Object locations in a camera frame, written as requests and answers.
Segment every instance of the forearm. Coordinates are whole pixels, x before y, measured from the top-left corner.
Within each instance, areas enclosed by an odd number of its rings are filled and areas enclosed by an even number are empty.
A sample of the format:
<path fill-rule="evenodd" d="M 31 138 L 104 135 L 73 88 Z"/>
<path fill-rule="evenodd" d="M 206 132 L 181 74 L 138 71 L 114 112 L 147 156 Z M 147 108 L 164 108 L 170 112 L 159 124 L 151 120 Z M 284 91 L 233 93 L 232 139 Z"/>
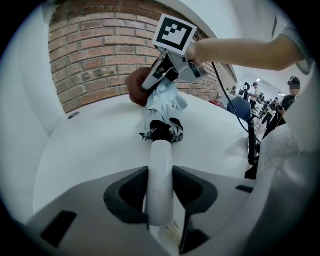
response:
<path fill-rule="evenodd" d="M 202 62 L 282 70 L 303 60 L 298 47 L 285 36 L 280 36 L 272 42 L 243 38 L 209 38 L 195 44 L 196 54 Z"/>

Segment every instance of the white table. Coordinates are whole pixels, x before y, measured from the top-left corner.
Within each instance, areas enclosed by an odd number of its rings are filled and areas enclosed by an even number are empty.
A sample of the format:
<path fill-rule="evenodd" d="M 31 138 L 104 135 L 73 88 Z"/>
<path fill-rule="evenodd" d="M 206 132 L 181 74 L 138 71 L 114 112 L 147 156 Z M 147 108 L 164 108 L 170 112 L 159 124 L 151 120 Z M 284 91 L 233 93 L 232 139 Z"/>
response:
<path fill-rule="evenodd" d="M 244 178 L 248 134 L 235 115 L 209 102 L 181 93 L 184 137 L 172 144 L 173 164 L 212 174 Z M 73 186 L 117 172 L 147 166 L 151 141 L 139 135 L 143 108 L 128 95 L 82 107 L 52 134 L 39 164 L 33 210 Z"/>

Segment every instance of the white pole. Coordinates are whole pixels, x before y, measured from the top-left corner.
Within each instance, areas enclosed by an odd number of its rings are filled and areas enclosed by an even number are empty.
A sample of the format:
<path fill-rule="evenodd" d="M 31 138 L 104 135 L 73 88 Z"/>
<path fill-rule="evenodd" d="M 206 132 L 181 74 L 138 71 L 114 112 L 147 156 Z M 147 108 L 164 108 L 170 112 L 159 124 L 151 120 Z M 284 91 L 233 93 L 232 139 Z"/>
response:
<path fill-rule="evenodd" d="M 151 145 L 145 211 L 151 226 L 167 226 L 173 222 L 174 186 L 171 143 L 156 140 Z"/>

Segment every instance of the light blue cloth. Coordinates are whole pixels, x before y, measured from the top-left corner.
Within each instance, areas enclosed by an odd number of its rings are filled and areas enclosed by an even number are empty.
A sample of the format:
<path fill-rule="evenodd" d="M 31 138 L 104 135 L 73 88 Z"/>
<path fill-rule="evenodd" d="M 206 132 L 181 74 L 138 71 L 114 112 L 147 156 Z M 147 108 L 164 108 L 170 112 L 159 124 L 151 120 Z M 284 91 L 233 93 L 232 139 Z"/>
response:
<path fill-rule="evenodd" d="M 178 94 L 177 86 L 167 78 L 163 78 L 157 88 L 149 96 L 144 111 L 142 137 L 152 139 L 154 130 L 150 128 L 152 121 L 158 120 L 170 125 L 171 142 L 179 142 L 183 138 L 183 127 L 170 119 L 180 120 L 181 112 L 188 106 L 186 100 Z"/>

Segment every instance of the blue chair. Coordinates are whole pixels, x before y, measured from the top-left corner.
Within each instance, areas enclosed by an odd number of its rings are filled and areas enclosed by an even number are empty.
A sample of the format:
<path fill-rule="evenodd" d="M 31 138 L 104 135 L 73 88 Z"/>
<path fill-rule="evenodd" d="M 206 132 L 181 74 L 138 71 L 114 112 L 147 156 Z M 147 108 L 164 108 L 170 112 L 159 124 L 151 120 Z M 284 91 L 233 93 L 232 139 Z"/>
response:
<path fill-rule="evenodd" d="M 232 105 L 234 106 L 239 118 L 241 118 L 244 121 L 247 121 L 251 116 L 251 105 L 249 101 L 244 100 L 243 98 L 236 97 L 232 101 Z M 233 108 L 231 107 L 231 104 L 228 103 L 227 110 L 235 115 L 235 112 Z"/>

